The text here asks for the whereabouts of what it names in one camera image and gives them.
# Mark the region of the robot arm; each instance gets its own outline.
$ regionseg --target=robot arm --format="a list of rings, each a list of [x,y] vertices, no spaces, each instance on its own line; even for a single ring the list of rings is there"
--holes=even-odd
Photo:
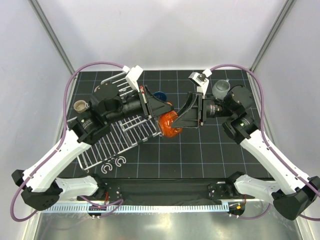
[[[205,85],[206,77],[208,77],[206,71],[190,75],[190,80],[197,84],[197,92],[189,93],[187,102],[178,113],[179,117],[172,123],[172,127],[198,128],[204,125],[207,118],[228,117],[222,124],[225,133],[251,153],[275,180],[275,182],[263,181],[236,172],[226,180],[230,196],[250,195],[259,198],[274,205],[285,218],[296,219],[315,201],[316,194],[293,175],[265,144],[259,124],[246,112],[254,103],[250,91],[241,85],[230,89],[227,81],[220,82],[223,81],[220,80],[216,83],[218,86],[213,86],[212,95],[205,95],[206,91],[199,86],[201,83]],[[266,140],[299,177],[317,190],[320,189],[318,176],[309,177],[289,161],[268,138]]]
[[[138,87],[137,80],[142,68],[136,66],[127,72],[125,78],[133,89],[131,94],[121,97],[115,84],[102,82],[88,102],[80,100],[75,103],[78,116],[68,121],[63,145],[23,188],[21,196],[27,205],[42,211],[58,200],[77,196],[101,199],[107,188],[98,175],[68,179],[59,178],[58,175],[77,156],[108,134],[112,123],[135,115],[142,115],[146,119],[156,118],[174,109],[172,105],[154,97],[147,86]],[[58,145],[59,142],[30,168],[14,171],[12,178],[15,183],[20,186]]]

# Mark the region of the white wall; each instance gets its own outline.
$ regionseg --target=white wall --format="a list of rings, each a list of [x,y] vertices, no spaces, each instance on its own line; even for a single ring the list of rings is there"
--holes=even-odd
[[[38,1],[75,69],[113,61],[149,70],[251,67],[285,2]]]
[[[25,223],[11,220],[17,190],[11,173],[26,169],[52,146],[70,76],[28,1],[0,2],[0,235],[21,239]],[[25,217],[21,199],[15,212]]]
[[[320,176],[319,9],[318,0],[296,1],[256,71],[277,145],[310,176]],[[320,199],[307,214],[320,218]]]

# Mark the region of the wire rack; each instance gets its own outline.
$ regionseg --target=wire rack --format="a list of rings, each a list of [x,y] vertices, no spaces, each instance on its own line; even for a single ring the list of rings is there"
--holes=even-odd
[[[123,77],[125,74],[125,72],[121,72],[103,80],[101,84],[116,84],[120,96],[124,98],[134,91],[126,78]],[[145,119],[139,115],[112,123],[110,128],[110,133],[77,157],[79,165],[84,171],[88,172],[89,169],[103,164],[101,171],[106,174],[108,171],[112,171],[112,163],[121,167],[127,161],[125,157],[121,156],[122,153],[161,134],[153,119]]]

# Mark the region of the metal frame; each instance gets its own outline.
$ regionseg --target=metal frame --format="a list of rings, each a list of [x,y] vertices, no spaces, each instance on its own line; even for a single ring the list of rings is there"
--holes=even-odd
[[[286,0],[286,2],[284,3],[278,17],[276,18],[270,32],[268,33],[266,39],[264,40],[264,43],[262,44],[262,47],[259,50],[259,53],[257,54],[257,56],[255,57],[255,60],[253,61],[251,70],[252,72],[254,72],[261,59],[264,57],[266,51],[268,50],[270,44],[272,43],[273,39],[275,39],[280,27],[282,26],[283,22],[285,21],[287,15],[289,14],[290,10],[292,9],[292,7],[294,6],[296,0]]]
[[[32,6],[36,16],[38,17],[39,21],[41,22],[44,30],[48,34],[48,37],[52,41],[52,44],[54,45],[55,49],[57,50],[59,56],[61,57],[62,61],[64,62],[66,68],[69,70],[71,74],[75,72],[74,68],[72,67],[71,62],[69,61],[69,58],[63,49],[62,45],[60,44],[53,28],[51,27],[44,11],[42,10],[40,4],[37,0],[28,0],[30,5]]]

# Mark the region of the orange object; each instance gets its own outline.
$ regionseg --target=orange object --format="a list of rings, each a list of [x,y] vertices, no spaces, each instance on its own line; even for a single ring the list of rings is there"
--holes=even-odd
[[[173,138],[182,132],[182,128],[173,128],[171,124],[178,118],[178,114],[175,111],[167,112],[158,118],[158,126],[162,135]]]

